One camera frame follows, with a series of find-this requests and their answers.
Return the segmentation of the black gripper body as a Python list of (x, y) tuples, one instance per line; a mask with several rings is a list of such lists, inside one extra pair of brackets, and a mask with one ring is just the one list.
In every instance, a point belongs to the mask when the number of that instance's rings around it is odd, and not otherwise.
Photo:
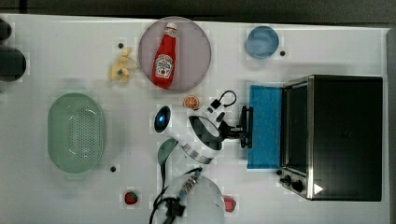
[(230, 126), (225, 121), (222, 121), (219, 126), (219, 135), (222, 139), (240, 139), (244, 134), (244, 129), (241, 125)]

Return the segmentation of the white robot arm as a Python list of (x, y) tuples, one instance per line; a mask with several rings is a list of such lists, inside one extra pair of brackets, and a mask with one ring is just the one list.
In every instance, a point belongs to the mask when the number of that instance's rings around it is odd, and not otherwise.
[(167, 140), (157, 153), (162, 189), (153, 202), (149, 224), (225, 224), (225, 215), (234, 211), (236, 199), (224, 195), (205, 170), (224, 149), (225, 140), (238, 139), (245, 147), (251, 134), (246, 112), (236, 126), (223, 117), (223, 106), (159, 109), (154, 131)]

